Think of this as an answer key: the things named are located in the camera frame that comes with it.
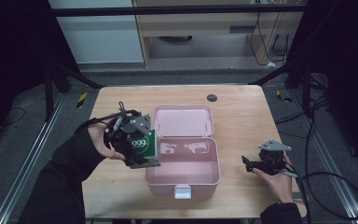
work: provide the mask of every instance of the black backdrop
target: black backdrop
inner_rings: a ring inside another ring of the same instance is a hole
[[[26,7],[50,5],[47,0],[0,0],[0,127],[16,95],[43,83],[45,53],[79,72],[56,18],[21,15]],[[44,44],[48,52],[41,50]]]
[[[329,102],[358,156],[358,1],[310,0],[310,4],[319,8],[304,14],[291,53],[301,52],[295,57],[305,57],[311,72],[327,75]],[[301,65],[287,80],[301,81]]]

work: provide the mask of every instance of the green box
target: green box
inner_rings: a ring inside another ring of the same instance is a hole
[[[158,150],[158,139],[156,131],[152,130],[151,135],[145,135],[142,138],[134,138],[130,140],[132,148],[148,162],[144,164],[133,164],[130,166],[131,169],[139,169],[146,167],[160,166],[159,161],[159,150]]]

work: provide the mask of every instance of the light wood tabletop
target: light wood tabletop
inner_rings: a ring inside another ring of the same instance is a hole
[[[217,101],[209,102],[214,94]],[[99,92],[91,118],[118,112],[118,102],[153,116],[158,105],[207,105],[212,109],[221,179],[210,199],[175,200],[154,196],[145,169],[123,161],[102,161],[83,182],[86,217],[94,218],[241,218],[259,217],[276,199],[263,180],[246,172],[241,156],[258,161],[258,145],[280,136],[259,86],[106,87]],[[298,191],[293,181],[293,191]],[[301,200],[300,213],[306,215]]]

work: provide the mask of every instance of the white wall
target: white wall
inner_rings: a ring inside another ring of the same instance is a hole
[[[52,8],[132,7],[131,0],[49,0]],[[57,18],[77,63],[142,63],[134,16]]]

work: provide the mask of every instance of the black sleeve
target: black sleeve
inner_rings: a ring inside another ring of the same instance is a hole
[[[301,224],[302,218],[295,203],[275,203],[260,215],[263,224]]]
[[[85,223],[81,183],[103,159],[87,129],[73,135],[39,173],[18,223]]]

